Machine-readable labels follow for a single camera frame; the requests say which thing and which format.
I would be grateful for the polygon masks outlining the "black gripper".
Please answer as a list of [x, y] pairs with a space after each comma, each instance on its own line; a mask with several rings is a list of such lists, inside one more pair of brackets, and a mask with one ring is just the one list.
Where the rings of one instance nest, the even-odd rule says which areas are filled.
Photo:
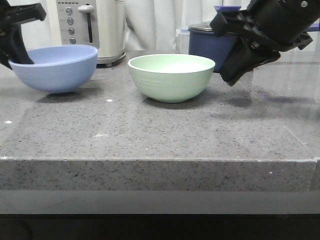
[[47, 16], [41, 3], [10, 5], [0, 1], [0, 64], [12, 69], [9, 61], [17, 64], [33, 65], [22, 36], [21, 24], [44, 21]]
[[312, 42], [306, 33], [312, 24], [312, 9], [240, 10], [228, 29], [240, 37], [220, 67], [223, 81], [233, 86], [245, 73], [277, 61], [281, 52], [305, 48]]

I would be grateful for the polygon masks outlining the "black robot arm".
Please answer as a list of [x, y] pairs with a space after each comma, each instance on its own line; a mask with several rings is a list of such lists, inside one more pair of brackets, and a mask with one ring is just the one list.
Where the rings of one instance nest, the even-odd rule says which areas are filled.
[[318, 0], [252, 0], [245, 10], [218, 12], [210, 23], [215, 35], [237, 37], [219, 70], [223, 81], [233, 86], [282, 52], [303, 50], [313, 41], [307, 29], [319, 18]]

